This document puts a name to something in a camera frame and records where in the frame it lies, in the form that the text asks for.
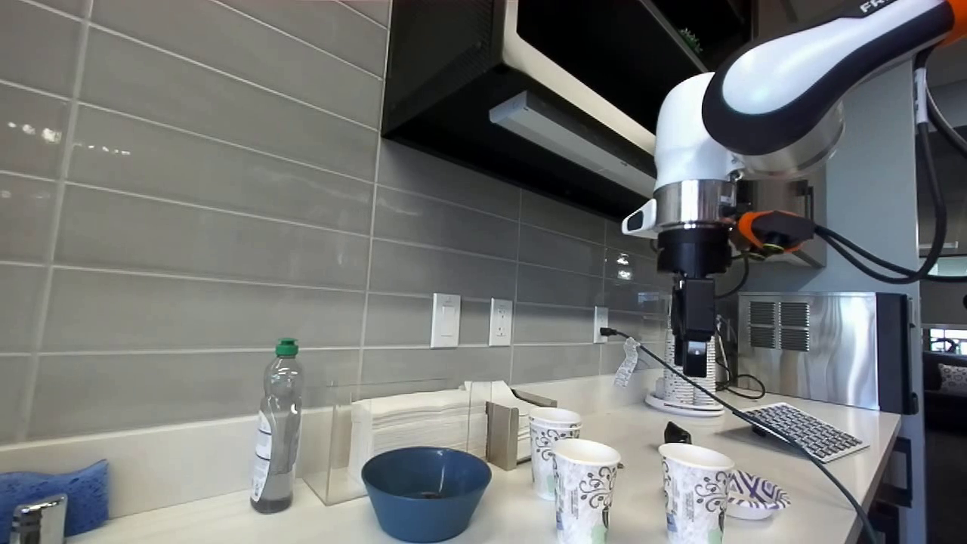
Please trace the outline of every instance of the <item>electrical outlet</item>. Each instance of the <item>electrical outlet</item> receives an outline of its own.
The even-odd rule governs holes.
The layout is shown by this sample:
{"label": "electrical outlet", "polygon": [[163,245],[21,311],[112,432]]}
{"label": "electrical outlet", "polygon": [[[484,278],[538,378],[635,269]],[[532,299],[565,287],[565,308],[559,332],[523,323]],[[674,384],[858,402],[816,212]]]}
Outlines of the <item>electrical outlet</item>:
{"label": "electrical outlet", "polygon": [[432,293],[429,345],[432,348],[459,345],[459,296]]}
{"label": "electrical outlet", "polygon": [[490,345],[511,345],[511,299],[490,299]]}
{"label": "electrical outlet", "polygon": [[595,329],[592,329],[592,342],[604,342],[601,329],[607,326],[607,308],[595,305]]}

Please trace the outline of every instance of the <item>plastic bottle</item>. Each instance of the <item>plastic bottle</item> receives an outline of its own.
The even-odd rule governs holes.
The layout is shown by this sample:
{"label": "plastic bottle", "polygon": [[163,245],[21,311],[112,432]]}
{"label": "plastic bottle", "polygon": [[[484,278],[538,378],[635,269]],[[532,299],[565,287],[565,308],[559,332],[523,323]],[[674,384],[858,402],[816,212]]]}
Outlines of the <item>plastic bottle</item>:
{"label": "plastic bottle", "polygon": [[254,493],[251,508],[260,514],[284,511],[293,505],[299,420],[302,420],[302,366],[299,345],[281,338],[275,363],[263,375],[263,405],[257,417],[254,444]]}

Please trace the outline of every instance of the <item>white cup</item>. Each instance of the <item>white cup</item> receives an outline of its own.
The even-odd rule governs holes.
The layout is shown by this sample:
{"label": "white cup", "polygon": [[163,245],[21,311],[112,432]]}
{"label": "white cup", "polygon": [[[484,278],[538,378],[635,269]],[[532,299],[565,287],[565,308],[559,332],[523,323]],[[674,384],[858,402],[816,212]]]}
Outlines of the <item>white cup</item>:
{"label": "white cup", "polygon": [[532,484],[535,493],[553,502],[553,444],[580,435],[580,414],[568,408],[532,411]]}
{"label": "white cup", "polygon": [[668,544],[722,541],[734,462],[698,444],[662,444]]}
{"label": "white cup", "polygon": [[623,456],[586,438],[553,444],[556,544],[601,544]]}

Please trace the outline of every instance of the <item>dark cabinet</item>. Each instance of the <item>dark cabinet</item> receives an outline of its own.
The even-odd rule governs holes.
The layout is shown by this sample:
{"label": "dark cabinet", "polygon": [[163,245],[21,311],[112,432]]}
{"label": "dark cabinet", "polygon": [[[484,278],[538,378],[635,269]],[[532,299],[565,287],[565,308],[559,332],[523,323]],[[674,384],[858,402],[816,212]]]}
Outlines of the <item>dark cabinet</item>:
{"label": "dark cabinet", "polygon": [[[710,6],[725,9],[728,24],[698,24]],[[396,0],[384,136],[623,218],[650,196],[665,94],[749,36],[749,3],[665,9],[650,0]]]}

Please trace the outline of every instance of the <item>green bottle cap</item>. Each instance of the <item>green bottle cap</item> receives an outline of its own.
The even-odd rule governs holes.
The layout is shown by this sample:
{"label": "green bottle cap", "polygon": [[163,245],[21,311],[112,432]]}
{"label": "green bottle cap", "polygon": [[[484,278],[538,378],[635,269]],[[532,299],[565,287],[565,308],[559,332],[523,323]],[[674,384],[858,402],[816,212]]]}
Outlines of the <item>green bottle cap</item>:
{"label": "green bottle cap", "polygon": [[293,360],[299,354],[299,342],[296,338],[281,338],[278,345],[275,345],[275,357],[278,360]]}

